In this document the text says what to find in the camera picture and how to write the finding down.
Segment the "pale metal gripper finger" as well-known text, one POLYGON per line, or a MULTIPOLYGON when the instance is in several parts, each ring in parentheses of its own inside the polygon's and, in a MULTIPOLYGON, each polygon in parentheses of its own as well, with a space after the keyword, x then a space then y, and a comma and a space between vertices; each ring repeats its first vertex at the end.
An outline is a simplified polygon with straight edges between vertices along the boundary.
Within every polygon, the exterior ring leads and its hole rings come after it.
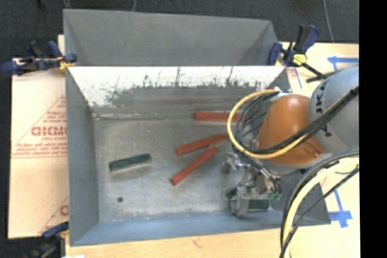
POLYGON ((248 213, 249 201, 230 201, 229 210, 236 217, 244 216, 248 213))
POLYGON ((249 186, 246 185, 239 185, 236 188, 236 199, 238 201, 249 201, 251 200, 252 191, 249 186))

